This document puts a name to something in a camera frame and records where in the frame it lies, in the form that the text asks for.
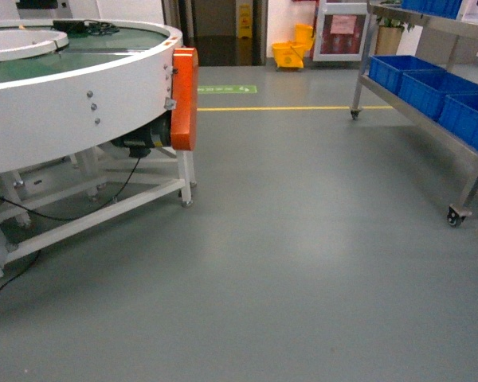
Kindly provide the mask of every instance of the metal shelf cart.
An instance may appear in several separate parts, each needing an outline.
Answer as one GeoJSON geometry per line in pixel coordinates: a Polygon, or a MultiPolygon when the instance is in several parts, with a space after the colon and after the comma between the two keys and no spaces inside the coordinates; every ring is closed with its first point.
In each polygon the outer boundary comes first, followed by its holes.
{"type": "Polygon", "coordinates": [[[472,215],[469,205],[471,204],[476,192],[478,191],[478,151],[461,141],[458,137],[448,132],[438,123],[429,119],[419,110],[415,109],[395,94],[389,92],[365,74],[366,68],[370,62],[369,51],[372,37],[376,29],[374,18],[371,15],[394,18],[408,22],[414,25],[420,25],[426,28],[439,30],[441,32],[451,33],[456,36],[455,45],[450,53],[446,70],[450,71],[455,63],[456,45],[460,37],[469,37],[478,40],[478,24],[457,21],[449,18],[441,18],[428,14],[420,14],[411,10],[404,10],[397,6],[384,6],[378,2],[368,3],[368,20],[365,47],[362,54],[362,60],[359,68],[358,81],[355,89],[355,96],[351,106],[351,115],[357,119],[361,107],[359,100],[362,87],[365,86],[375,95],[386,101],[393,108],[402,113],[405,117],[415,122],[423,130],[431,134],[435,139],[443,142],[456,155],[469,160],[473,164],[472,172],[468,176],[459,200],[449,206],[448,222],[452,227],[458,227],[468,216],[472,215]]]}

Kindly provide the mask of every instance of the caster wheel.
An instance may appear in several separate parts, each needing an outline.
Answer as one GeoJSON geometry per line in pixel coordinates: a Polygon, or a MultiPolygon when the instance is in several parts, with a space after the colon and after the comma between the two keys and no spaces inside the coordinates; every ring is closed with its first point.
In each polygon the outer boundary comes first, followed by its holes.
{"type": "Polygon", "coordinates": [[[448,224],[450,227],[458,228],[465,219],[465,216],[460,216],[454,209],[449,209],[448,211],[448,224]]]}

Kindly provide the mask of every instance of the wet floor sign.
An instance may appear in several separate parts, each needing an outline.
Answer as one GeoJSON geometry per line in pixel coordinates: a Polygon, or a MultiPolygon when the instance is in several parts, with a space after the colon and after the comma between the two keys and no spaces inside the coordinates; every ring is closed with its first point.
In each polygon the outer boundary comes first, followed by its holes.
{"type": "Polygon", "coordinates": [[[239,22],[237,23],[239,38],[252,38],[252,10],[249,4],[239,5],[239,22]]]}

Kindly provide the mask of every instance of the black device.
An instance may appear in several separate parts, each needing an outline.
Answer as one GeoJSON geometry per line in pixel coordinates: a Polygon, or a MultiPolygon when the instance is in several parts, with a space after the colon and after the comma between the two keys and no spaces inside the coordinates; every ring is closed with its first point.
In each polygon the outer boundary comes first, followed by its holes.
{"type": "Polygon", "coordinates": [[[84,21],[53,20],[53,28],[64,33],[87,33],[84,21]]]}
{"type": "Polygon", "coordinates": [[[58,8],[57,0],[20,0],[16,3],[19,10],[55,10],[58,8]]]}
{"type": "Polygon", "coordinates": [[[144,158],[155,147],[171,146],[171,112],[167,111],[158,118],[138,129],[112,140],[117,147],[127,147],[131,158],[144,158]]]}

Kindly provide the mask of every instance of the gray epoxy floor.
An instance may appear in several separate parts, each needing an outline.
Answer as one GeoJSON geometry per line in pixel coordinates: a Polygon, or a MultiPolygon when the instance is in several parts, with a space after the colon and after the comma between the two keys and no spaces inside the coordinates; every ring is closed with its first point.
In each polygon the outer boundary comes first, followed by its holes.
{"type": "MultiPolygon", "coordinates": [[[[356,73],[201,68],[258,93],[199,106],[348,106],[356,73]]],[[[0,382],[478,381],[478,197],[445,220],[467,164],[393,110],[198,128],[190,209],[170,195],[53,245],[2,292],[0,382]]]]}

